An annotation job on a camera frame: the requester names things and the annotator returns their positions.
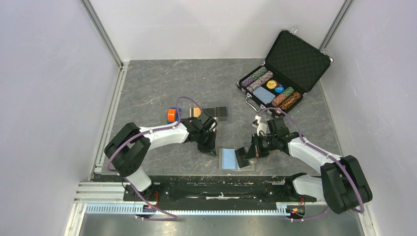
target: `blue round chip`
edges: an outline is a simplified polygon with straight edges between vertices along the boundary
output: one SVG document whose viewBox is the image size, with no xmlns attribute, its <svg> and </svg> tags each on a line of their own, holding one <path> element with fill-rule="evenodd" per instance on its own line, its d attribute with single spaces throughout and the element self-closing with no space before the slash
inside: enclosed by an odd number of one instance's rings
<svg viewBox="0 0 417 236">
<path fill-rule="evenodd" d="M 284 87 L 283 86 L 276 87 L 274 90 L 275 90 L 275 92 L 282 93 L 282 91 L 284 91 Z"/>
</svg>

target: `wire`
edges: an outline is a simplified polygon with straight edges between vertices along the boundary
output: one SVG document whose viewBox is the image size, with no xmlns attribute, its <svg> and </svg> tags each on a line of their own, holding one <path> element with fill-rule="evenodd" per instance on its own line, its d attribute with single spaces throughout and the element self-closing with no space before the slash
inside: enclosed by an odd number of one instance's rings
<svg viewBox="0 0 417 236">
<path fill-rule="evenodd" d="M 313 144 L 311 144 L 311 143 L 307 142 L 307 141 L 303 138 L 303 135 L 302 135 L 302 133 L 301 133 L 300 127 L 299 127 L 299 125 L 298 125 L 298 122 L 297 122 L 297 121 L 296 121 L 296 120 L 295 120 L 292 116 L 290 116 L 289 114 L 287 114 L 287 113 L 286 113 L 286 112 L 284 112 L 283 110 L 281 110 L 281 109 L 279 109 L 279 108 L 275 108 L 275 107 L 265 108 L 265 109 L 261 110 L 260 112 L 258 112 L 258 114 L 260 114 L 260 113 L 262 113 L 262 112 L 265 112 L 266 110 L 276 110 L 276 111 L 281 112 L 282 114 L 284 114 L 286 117 L 288 117 L 288 119 L 290 119 L 290 121 L 291 121 L 292 123 L 294 123 L 294 125 L 297 127 L 299 137 L 300 137 L 301 141 L 302 141 L 302 142 L 303 142 L 306 146 L 311 147 L 312 149 L 314 149 L 314 150 L 318 151 L 319 153 L 321 153 L 321 154 L 323 154 L 324 156 L 326 156 L 326 157 L 330 158 L 330 160 L 332 160 L 333 162 L 335 162 L 335 163 L 336 163 L 336 165 L 337 165 L 337 166 L 341 169 L 341 171 L 343 172 L 343 174 L 345 175 L 345 177 L 348 179 L 348 182 L 349 182 L 349 184 L 351 185 L 351 187 L 352 187 L 352 189 L 353 189 L 353 192 L 354 192 L 354 193 L 355 193 L 355 195 L 356 195 L 357 201 L 359 202 L 360 209 L 358 210 L 358 209 L 355 209 L 355 208 L 354 208 L 354 209 L 352 209 L 352 210 L 353 210 L 353 211 L 355 211 L 355 212 L 358 212 L 358 213 L 364 213 L 364 212 L 365 212 L 365 208 L 364 208 L 364 206 L 363 206 L 363 201 L 362 201 L 362 198 L 360 197 L 359 191 L 357 190 L 357 187 L 356 187 L 355 183 L 353 182 L 352 177 L 351 177 L 351 176 L 349 175 L 349 173 L 346 171 L 345 167 L 343 167 L 343 165 L 342 165 L 339 161 L 337 161 L 337 160 L 336 160 L 336 158 L 334 158 L 334 157 L 333 157 L 330 153 L 328 153 L 328 152 L 326 152 L 326 151 L 322 150 L 321 148 L 319 148 L 319 147 L 317 147 L 317 146 L 315 146 L 315 145 L 313 145 Z M 325 214 L 325 213 L 327 212 L 328 208 L 329 208 L 329 207 L 327 207 L 327 208 L 326 208 L 326 210 L 325 210 L 325 211 L 323 211 L 322 213 L 320 213 L 319 215 Z"/>
<path fill-rule="evenodd" d="M 177 114 L 178 114 L 178 121 L 177 122 L 174 122 L 174 124 L 173 125 L 169 125 L 169 126 L 166 126 L 166 127 L 161 127 L 161 128 L 155 128 L 155 129 L 153 129 L 153 130 L 147 130 L 147 131 L 144 131 L 144 132 L 141 132 L 141 133 L 139 133 L 139 134 L 136 134 L 136 135 L 134 135 L 134 136 L 132 136 L 130 139 L 128 139 L 128 140 L 126 140 L 126 142 L 124 142 L 122 145 L 120 145 L 120 147 L 119 148 L 117 148 L 116 149 L 116 151 L 113 153 L 113 155 L 109 158 L 109 162 L 107 163 L 107 166 L 106 166 L 106 168 L 107 168 L 107 170 L 108 171 L 110 171 L 110 172 L 116 172 L 117 170 L 114 170 L 114 169 L 111 169 L 110 168 L 110 165 L 111 165 L 111 163 L 113 162 L 113 160 L 114 160 L 114 158 L 118 155 L 118 153 L 125 147 L 125 146 L 127 146 L 131 141 L 133 141 L 133 140 L 135 140 L 135 139 L 137 139 L 137 138 L 139 138 L 139 137 L 141 137 L 141 136 L 143 136 L 143 135 L 145 135 L 145 134 L 148 134 L 148 133 L 150 133 L 150 132 L 158 132 L 158 131 L 162 131 L 162 130 L 168 130 L 168 129 L 173 129 L 173 128 L 175 128 L 175 127 L 177 127 L 177 126 L 179 126 L 179 124 L 181 123 L 181 113 L 179 112 L 179 100 L 180 99 L 182 99 L 182 98 L 185 98 L 185 99 L 188 99 L 188 100 L 190 100 L 190 101 L 192 101 L 198 108 L 200 108 L 200 110 L 202 111 L 203 109 L 201 108 L 201 106 L 196 102 L 196 101 L 194 101 L 192 98 L 190 98 L 190 97 L 187 97 L 187 96 L 181 96 L 181 97 L 179 97 L 178 99 L 177 99 L 177 101 L 176 101 L 176 104 L 175 104 L 175 107 L 176 107 L 176 109 L 177 109 Z M 152 219 L 152 218 L 142 218 L 143 220 L 147 220 L 147 221 L 173 221 L 173 220 L 177 220 L 178 219 L 178 217 L 176 216 L 176 215 L 174 215 L 174 214 L 171 214 L 171 213 L 168 213 L 168 212 L 166 212 L 166 211 L 164 211 L 164 210 L 161 210 L 161 209 L 159 209 L 158 207 L 156 207 L 156 206 L 153 206 L 152 204 L 150 204 L 142 195 L 141 195 L 141 193 L 136 189 L 136 187 L 132 184 L 132 183 L 130 183 L 130 186 L 133 188 L 133 191 L 135 191 L 135 193 L 139 196 L 139 198 L 140 199 L 142 199 L 142 201 L 144 201 L 146 204 L 148 204 L 151 208 L 153 208 L 153 209 L 155 209 L 155 210 L 157 210 L 157 211 L 159 211 L 159 212 L 161 212 L 161 213 L 164 213 L 165 215 L 168 215 L 168 216 L 171 216 L 172 218 L 160 218 L 160 219 Z"/>
</svg>

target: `robotic arm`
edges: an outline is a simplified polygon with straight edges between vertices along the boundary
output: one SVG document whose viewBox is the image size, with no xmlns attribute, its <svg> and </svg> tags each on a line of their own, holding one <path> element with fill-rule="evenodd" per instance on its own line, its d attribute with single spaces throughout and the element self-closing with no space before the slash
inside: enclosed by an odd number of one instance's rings
<svg viewBox="0 0 417 236">
<path fill-rule="evenodd" d="M 131 182 L 139 192 L 143 192 L 152 184 L 141 166 L 149 150 L 168 144 L 197 142 L 198 151 L 216 156 L 216 126 L 217 121 L 205 112 L 197 118 L 181 119 L 176 127 L 171 124 L 151 128 L 137 127 L 131 122 L 117 133 L 104 152 L 110 158 L 127 140 L 141 132 L 150 131 L 131 141 L 132 147 L 123 147 L 112 161 L 119 175 Z"/>
<path fill-rule="evenodd" d="M 248 152 L 246 153 L 244 148 L 235 152 L 239 167 L 244 167 L 250 159 L 267 157 L 269 151 L 283 151 L 287 155 L 307 163 L 321 174 L 320 177 L 312 177 L 306 173 L 299 173 L 286 178 L 285 185 L 289 194 L 294 197 L 308 195 L 317 200 L 325 200 L 330 209 L 337 214 L 341 214 L 359 206 L 359 202 L 342 170 L 334 161 L 329 159 L 331 155 L 344 166 L 355 183 L 362 201 L 366 203 L 372 200 L 371 189 L 355 157 L 350 155 L 340 157 L 312 143 L 307 145 L 309 141 L 306 138 L 303 138 L 303 141 L 297 132 L 290 133 L 283 118 L 268 120 L 270 133 L 266 134 L 267 126 L 260 120 L 261 117 L 256 116 L 253 121 L 253 125 L 257 127 L 257 133 L 252 135 L 251 147 Z M 328 153 L 328 155 L 323 155 L 317 151 L 318 149 Z"/>
</svg>

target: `vertical metal post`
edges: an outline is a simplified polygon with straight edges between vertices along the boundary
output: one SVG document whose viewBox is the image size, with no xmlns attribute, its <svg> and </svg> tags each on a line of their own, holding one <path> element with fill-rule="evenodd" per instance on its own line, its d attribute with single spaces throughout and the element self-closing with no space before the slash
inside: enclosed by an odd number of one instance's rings
<svg viewBox="0 0 417 236">
<path fill-rule="evenodd" d="M 339 12 L 336 15 L 333 23 L 331 24 L 330 28 L 328 29 L 323 42 L 321 43 L 319 49 L 323 51 L 329 45 L 331 39 L 333 38 L 334 34 L 336 33 L 337 28 L 339 28 L 340 23 L 342 22 L 343 18 L 345 17 L 346 13 L 348 12 L 349 8 L 352 6 L 354 0 L 345 0 L 340 8 Z"/>
<path fill-rule="evenodd" d="M 109 49 L 109 52 L 113 57 L 113 60 L 115 60 L 115 63 L 121 69 L 123 67 L 123 61 L 120 59 L 112 41 L 110 40 L 106 30 L 103 27 L 103 24 L 98 18 L 97 13 L 95 12 L 94 7 L 92 6 L 90 0 L 81 0 L 81 3 L 83 4 L 88 15 L 90 16 L 91 21 L 94 24 L 95 28 L 97 29 L 98 34 L 100 35 L 101 39 L 103 39 L 103 42 L 106 44 L 107 48 Z"/>
</svg>

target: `black case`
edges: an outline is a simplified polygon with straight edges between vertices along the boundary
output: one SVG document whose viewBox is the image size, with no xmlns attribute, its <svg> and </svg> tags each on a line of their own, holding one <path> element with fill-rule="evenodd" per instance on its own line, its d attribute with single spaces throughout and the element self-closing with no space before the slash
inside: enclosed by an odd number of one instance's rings
<svg viewBox="0 0 417 236">
<path fill-rule="evenodd" d="M 270 80 L 277 81 L 282 84 L 284 88 L 292 87 L 294 91 L 297 91 L 302 95 L 301 99 L 286 111 L 289 112 L 303 99 L 307 92 L 313 89 L 315 84 L 332 63 L 333 59 L 331 57 L 322 53 L 295 34 L 283 29 L 265 58 L 264 63 L 239 80 L 237 86 L 244 94 L 246 94 L 246 103 L 255 111 L 260 111 L 267 107 L 274 107 L 270 103 L 263 103 L 241 84 L 243 80 L 264 66 L 268 71 L 270 70 L 273 73 L 273 77 Z M 262 87 L 276 96 L 279 95 L 279 93 L 275 92 L 273 89 L 267 88 L 266 84 L 267 82 L 265 82 Z M 253 100 L 260 108 L 257 109 L 249 102 L 249 100 Z M 267 113 L 273 117 L 282 115 L 270 110 L 268 110 Z"/>
</svg>

